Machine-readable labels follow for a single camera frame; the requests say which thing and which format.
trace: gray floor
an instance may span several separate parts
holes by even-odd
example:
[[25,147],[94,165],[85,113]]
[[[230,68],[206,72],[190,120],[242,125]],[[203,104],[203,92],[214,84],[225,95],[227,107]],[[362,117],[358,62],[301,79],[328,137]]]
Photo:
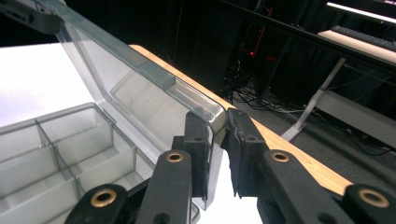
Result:
[[[281,135],[295,119],[288,114],[252,109],[245,103],[233,101],[238,109]],[[396,197],[396,153],[369,156],[361,151],[377,153],[378,149],[368,147],[354,140],[327,122],[306,122],[304,129],[291,142],[302,151],[324,163],[352,183],[378,187]]]

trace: clear plastic organizer box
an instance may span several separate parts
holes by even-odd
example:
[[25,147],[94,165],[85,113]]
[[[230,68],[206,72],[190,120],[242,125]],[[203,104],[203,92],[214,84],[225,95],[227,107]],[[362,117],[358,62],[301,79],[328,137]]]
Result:
[[94,102],[0,128],[0,223],[63,223],[88,190],[131,189],[184,135],[189,111],[207,124],[213,201],[224,108],[57,0],[36,1],[62,19],[57,34]]

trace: desk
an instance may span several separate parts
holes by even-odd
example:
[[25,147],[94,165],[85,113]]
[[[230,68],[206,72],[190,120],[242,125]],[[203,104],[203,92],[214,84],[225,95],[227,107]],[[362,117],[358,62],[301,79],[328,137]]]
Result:
[[[202,93],[206,94],[210,98],[214,99],[217,101],[219,104],[224,106],[226,109],[229,107],[233,107],[229,103],[227,103],[225,100],[222,98],[218,97],[216,94],[213,92],[209,91],[199,83],[195,82],[185,74],[181,73],[178,71],[176,68],[172,67],[168,63],[164,62],[154,54],[150,53],[146,49],[137,46],[137,45],[132,45],[132,48],[136,49],[146,57],[150,58],[152,61],[155,63],[159,64],[172,74],[176,75],[177,77],[181,78],[182,80],[186,81],[190,85],[192,85],[194,88],[197,90],[201,91]],[[263,125],[261,125],[258,121],[253,120],[255,123],[256,127],[259,129],[260,133],[264,137],[267,145],[271,149],[283,149],[285,151],[288,151],[289,153],[293,154],[302,164],[303,166],[307,169],[307,171],[319,182],[321,186],[324,188],[330,189],[334,192],[337,192],[338,194],[344,194],[344,189],[346,186],[350,185],[351,183],[341,177],[339,174],[334,172],[333,170],[329,169],[319,161],[315,160],[311,156],[307,155],[303,151],[301,151],[299,148],[295,147],[279,135],[273,133],[271,130],[267,129]]]
[[[382,49],[363,41],[359,41],[355,38],[337,34],[333,31],[324,31],[318,35],[327,38],[332,42],[349,46],[350,48],[360,51],[362,54],[367,54],[379,60],[393,64],[393,66],[396,67],[396,52]],[[337,95],[334,92],[327,91],[327,88],[345,61],[345,58],[339,59],[338,63],[327,76],[324,83],[319,87],[315,95],[312,96],[304,110],[304,113],[293,126],[282,134],[282,137],[288,141],[293,139],[303,129],[304,122],[314,107],[317,107],[341,121],[370,134],[372,137],[375,137],[392,147],[396,147],[396,139],[394,137],[394,133],[396,133],[395,120],[389,119],[362,105],[358,105],[357,103]]]
[[[216,94],[209,91],[190,77],[178,71],[170,64],[164,62],[156,55],[150,53],[148,50],[137,45],[132,45],[131,47],[150,58],[152,61],[159,64],[175,76],[189,83],[195,89],[214,99],[219,104],[224,106],[224,108],[233,107],[225,100],[218,97]],[[333,170],[307,155],[279,135],[273,133],[258,121],[253,120],[253,122],[264,137],[269,148],[283,149],[293,154],[321,186],[337,192],[338,194],[344,194],[345,188],[351,184],[348,180],[344,179]],[[243,198],[242,200],[239,200],[239,198],[233,198],[230,169],[228,165],[229,161],[227,154],[224,154],[220,167],[219,182],[218,188],[216,190],[215,201],[207,209],[207,211],[202,212],[202,217],[200,220],[203,223],[213,223],[213,220],[220,220],[224,223],[261,223],[260,217],[258,217],[257,213],[256,199]]]
[[[151,54],[146,49],[139,46],[132,47],[197,90],[216,100],[225,108],[232,107],[232,105],[188,76],[182,74],[176,68]],[[29,119],[29,116],[37,117],[73,105],[92,101],[76,70],[66,69],[70,66],[73,67],[73,65],[60,44],[28,47],[36,48],[35,50],[40,51],[44,51],[44,49],[49,50],[45,51],[47,55],[44,58],[32,58],[25,48],[0,49],[2,69],[6,69],[6,71],[9,69],[9,71],[15,73],[0,73],[0,126],[22,119]],[[32,64],[21,66],[19,60],[22,60],[22,58]],[[30,66],[40,66],[43,64],[44,66],[41,67],[41,71],[43,71],[43,74],[49,73],[48,76],[44,76],[43,74],[32,76],[29,74]],[[21,102],[25,97],[30,99],[30,101]],[[14,113],[26,110],[30,112],[29,116]],[[253,121],[265,138],[269,148],[280,148],[294,154],[321,186],[343,194],[345,187],[351,184],[328,167],[302,152],[299,148],[262,126],[259,122]],[[233,197],[228,157],[226,154],[224,155],[220,168],[216,199],[207,211],[202,212],[200,223],[213,223],[219,220],[228,223],[246,223],[247,217],[248,223],[261,223],[256,209],[256,199],[244,198],[239,200]]]

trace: black plastic bracket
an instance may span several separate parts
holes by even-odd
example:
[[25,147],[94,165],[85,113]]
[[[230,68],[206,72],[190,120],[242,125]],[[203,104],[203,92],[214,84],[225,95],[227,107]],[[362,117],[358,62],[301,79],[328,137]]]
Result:
[[255,197],[260,189],[260,173],[256,162],[269,150],[250,116],[238,109],[229,108],[229,126],[221,144],[230,159],[233,192],[240,197]]
[[139,209],[136,224],[191,222],[191,157],[182,150],[158,159]]
[[257,166],[263,180],[259,195],[261,207],[269,205],[280,211],[270,213],[259,207],[262,220],[271,220],[270,223],[354,223],[289,152],[266,151],[263,163]]

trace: black cable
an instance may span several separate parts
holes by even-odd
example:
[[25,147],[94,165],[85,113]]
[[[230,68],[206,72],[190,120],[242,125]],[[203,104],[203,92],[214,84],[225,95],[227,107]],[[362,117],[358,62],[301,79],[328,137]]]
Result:
[[364,148],[359,144],[359,142],[361,142],[361,141],[358,142],[357,140],[354,139],[354,136],[350,136],[350,135],[352,135],[352,133],[350,133],[350,132],[347,131],[347,130],[343,130],[343,133],[344,133],[345,136],[350,140],[350,142],[352,142],[352,143],[356,146],[357,149],[359,149],[361,152],[363,152],[363,153],[365,153],[365,154],[367,154],[367,155],[370,155],[370,156],[382,156],[382,155],[385,155],[385,154],[387,154],[387,153],[390,153],[391,151],[395,152],[394,149],[385,149],[385,148],[380,148],[380,147],[372,147],[372,148],[375,148],[375,149],[378,149],[378,150],[383,150],[382,152],[379,152],[379,153],[372,153],[372,152],[369,152],[369,151],[367,151],[366,149],[364,149]]

